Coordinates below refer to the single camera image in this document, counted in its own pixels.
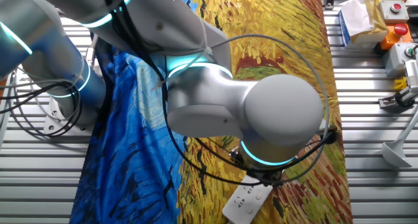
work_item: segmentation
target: yellow wheat field painting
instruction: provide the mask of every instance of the yellow wheat field painting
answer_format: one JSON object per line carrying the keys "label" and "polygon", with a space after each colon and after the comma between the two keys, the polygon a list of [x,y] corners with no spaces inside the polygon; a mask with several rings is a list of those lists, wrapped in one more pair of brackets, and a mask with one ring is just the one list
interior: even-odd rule
{"label": "yellow wheat field painting", "polygon": [[[330,99],[330,120],[340,132],[338,141],[325,147],[311,172],[299,181],[271,192],[252,223],[352,223],[341,119],[321,0],[185,1],[192,9],[195,7],[194,11],[199,16],[228,37],[258,33],[276,37],[296,48],[324,81]],[[309,68],[296,54],[275,42],[256,38],[236,40],[231,43],[231,55],[236,79],[260,80],[271,74],[292,74],[307,80],[323,97]],[[214,140],[227,150],[239,143],[239,140],[229,137]],[[228,156],[210,140],[204,142],[222,156]],[[189,139],[188,144],[188,158],[207,172],[236,181],[244,177],[244,172],[221,162],[194,140]],[[311,156],[287,169],[285,178],[299,174],[313,159],[314,156]],[[228,223],[222,209],[236,185],[200,176],[184,162],[180,166],[180,174],[178,223]]]}

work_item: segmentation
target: blue cloth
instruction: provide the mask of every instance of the blue cloth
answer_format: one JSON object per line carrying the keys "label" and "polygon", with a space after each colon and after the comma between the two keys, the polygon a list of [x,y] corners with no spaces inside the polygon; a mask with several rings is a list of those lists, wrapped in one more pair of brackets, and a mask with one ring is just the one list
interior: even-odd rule
{"label": "blue cloth", "polygon": [[[192,10],[197,5],[184,0]],[[103,40],[106,99],[89,143],[70,223],[177,223],[182,158],[163,116],[156,73]],[[163,60],[156,60],[164,72]],[[185,148],[187,138],[174,134]]]}

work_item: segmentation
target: emergency stop button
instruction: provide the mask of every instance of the emergency stop button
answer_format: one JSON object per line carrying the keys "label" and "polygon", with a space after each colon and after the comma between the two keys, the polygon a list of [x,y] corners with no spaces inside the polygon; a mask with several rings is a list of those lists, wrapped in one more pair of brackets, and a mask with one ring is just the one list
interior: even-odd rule
{"label": "emergency stop button", "polygon": [[393,28],[395,35],[403,36],[408,34],[408,27],[405,24],[396,24]]}
{"label": "emergency stop button", "polygon": [[391,11],[395,14],[399,13],[402,10],[402,6],[398,3],[393,4],[391,7]]}

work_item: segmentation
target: paper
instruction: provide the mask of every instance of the paper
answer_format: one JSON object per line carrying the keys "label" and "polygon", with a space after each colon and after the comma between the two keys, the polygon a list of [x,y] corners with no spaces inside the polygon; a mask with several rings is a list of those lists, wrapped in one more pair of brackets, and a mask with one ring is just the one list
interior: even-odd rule
{"label": "paper", "polygon": [[341,13],[350,36],[371,31],[374,28],[364,2],[364,0],[350,0],[341,7]]}

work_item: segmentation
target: electrical box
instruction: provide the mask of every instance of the electrical box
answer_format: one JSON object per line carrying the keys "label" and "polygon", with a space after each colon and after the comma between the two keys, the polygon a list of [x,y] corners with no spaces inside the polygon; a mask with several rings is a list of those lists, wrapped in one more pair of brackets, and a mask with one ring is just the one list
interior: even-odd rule
{"label": "electrical box", "polygon": [[386,24],[404,24],[410,19],[403,1],[382,0],[378,5],[378,9]]}
{"label": "electrical box", "polygon": [[412,60],[412,49],[416,45],[414,43],[398,43],[383,56],[388,77],[405,76],[405,62]]}

